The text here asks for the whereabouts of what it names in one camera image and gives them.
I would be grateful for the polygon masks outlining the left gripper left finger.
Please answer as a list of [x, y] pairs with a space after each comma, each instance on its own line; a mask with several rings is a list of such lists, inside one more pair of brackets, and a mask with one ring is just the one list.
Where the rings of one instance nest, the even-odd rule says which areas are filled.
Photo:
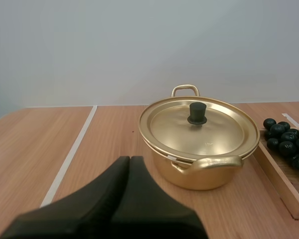
[[119, 157], [107, 170], [69, 196], [21, 214], [1, 239], [103, 239], [127, 185], [130, 158]]

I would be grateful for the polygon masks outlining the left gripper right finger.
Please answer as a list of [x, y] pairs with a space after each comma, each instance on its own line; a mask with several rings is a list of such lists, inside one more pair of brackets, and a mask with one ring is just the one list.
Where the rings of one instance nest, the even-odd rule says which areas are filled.
[[196, 212], [168, 195], [133, 156], [122, 199], [111, 218], [112, 239], [204, 239]]

